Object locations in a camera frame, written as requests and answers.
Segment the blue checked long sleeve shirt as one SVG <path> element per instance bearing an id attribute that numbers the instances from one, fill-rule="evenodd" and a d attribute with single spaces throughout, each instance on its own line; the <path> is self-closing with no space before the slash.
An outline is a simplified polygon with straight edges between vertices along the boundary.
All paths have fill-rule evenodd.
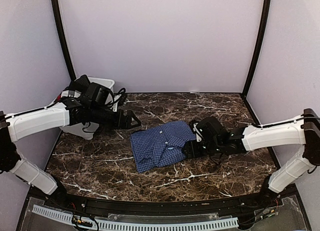
<path id="1" fill-rule="evenodd" d="M 196 135 L 184 121 L 172 121 L 130 135 L 138 173 L 178 163 L 186 158 L 183 147 Z"/>

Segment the white plastic bin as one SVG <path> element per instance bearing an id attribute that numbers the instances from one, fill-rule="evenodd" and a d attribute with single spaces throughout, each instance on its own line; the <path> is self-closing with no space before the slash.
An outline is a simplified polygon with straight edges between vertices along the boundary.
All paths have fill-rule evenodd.
<path id="1" fill-rule="evenodd" d="M 82 104 L 84 93 L 78 98 L 61 97 L 59 101 L 62 102 L 69 111 L 69 124 L 61 126 L 60 129 L 65 133 L 91 140 L 99 126 L 105 125 L 100 124 L 102 112 L 107 110 L 117 112 L 117 109 L 114 107 L 116 98 L 113 86 L 115 81 L 112 79 L 96 77 L 88 77 L 88 79 L 90 83 L 97 83 L 109 88 L 111 90 L 111 95 L 108 96 L 105 105 L 92 107 L 87 107 Z"/>

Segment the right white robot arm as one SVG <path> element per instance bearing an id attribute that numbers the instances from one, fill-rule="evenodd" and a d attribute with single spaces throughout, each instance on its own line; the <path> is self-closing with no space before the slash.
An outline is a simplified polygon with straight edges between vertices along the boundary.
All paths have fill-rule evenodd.
<path id="1" fill-rule="evenodd" d="M 245 154 L 262 148 L 299 145 L 284 166 L 264 181 L 255 204 L 266 208 L 288 185 L 320 165 L 320 118 L 311 108 L 291 119 L 251 124 L 228 131 L 215 117 L 192 124 L 196 139 L 185 143 L 182 152 L 188 159 L 222 154 Z"/>

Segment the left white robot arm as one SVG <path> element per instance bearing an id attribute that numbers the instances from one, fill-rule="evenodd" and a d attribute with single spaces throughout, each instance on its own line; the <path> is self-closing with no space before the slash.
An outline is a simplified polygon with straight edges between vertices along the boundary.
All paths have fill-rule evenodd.
<path id="1" fill-rule="evenodd" d="M 0 114 L 0 171 L 16 175 L 44 194 L 51 196 L 51 201 L 58 208 L 67 209 L 71 199 L 64 193 L 65 187 L 19 154 L 15 143 L 42 131 L 86 123 L 105 125 L 112 130 L 129 130 L 141 125 L 141 121 L 131 110 L 114 111 L 105 104 L 74 97 L 63 97 L 49 106 L 21 113 L 5 115 L 2 112 Z"/>

